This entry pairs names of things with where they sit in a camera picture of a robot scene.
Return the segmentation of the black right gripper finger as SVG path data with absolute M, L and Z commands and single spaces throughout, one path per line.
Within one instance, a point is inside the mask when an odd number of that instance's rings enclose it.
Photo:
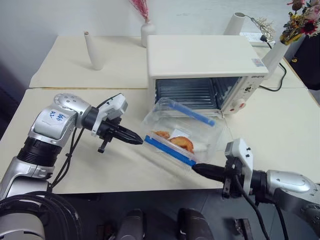
M 214 168 L 198 168 L 193 167 L 192 168 L 197 174 L 218 182 L 224 182 L 224 171 L 225 169 L 223 167 L 214 167 Z
M 192 169 L 196 173 L 223 173 L 225 171 L 224 167 L 206 163 L 197 163 L 192 166 Z

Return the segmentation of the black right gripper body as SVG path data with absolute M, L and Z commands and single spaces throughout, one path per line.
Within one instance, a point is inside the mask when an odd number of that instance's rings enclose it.
M 228 159 L 225 164 L 223 175 L 222 197 L 224 199 L 240 197 L 241 193 L 237 188 L 235 176 L 241 176 L 241 161 L 239 159 Z

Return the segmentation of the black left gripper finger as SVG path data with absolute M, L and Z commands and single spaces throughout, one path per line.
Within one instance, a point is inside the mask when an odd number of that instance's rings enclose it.
M 119 126 L 117 127 L 116 133 L 128 133 L 128 134 L 133 134 L 133 133 L 135 133 L 135 132 L 129 130 L 128 128 L 125 128 L 125 127 L 119 125 Z
M 131 144 L 131 145 L 142 145 L 143 139 L 135 133 L 121 133 L 118 132 L 114 137 L 122 142 Z

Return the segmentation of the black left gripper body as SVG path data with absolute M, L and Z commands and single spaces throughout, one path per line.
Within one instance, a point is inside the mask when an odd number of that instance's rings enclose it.
M 110 143 L 113 138 L 121 137 L 119 133 L 121 121 L 121 118 L 115 118 L 112 120 L 107 118 L 101 122 L 97 130 L 98 137 L 103 140 L 101 146 L 97 150 L 99 153 L 103 153 L 105 151 L 107 143 Z

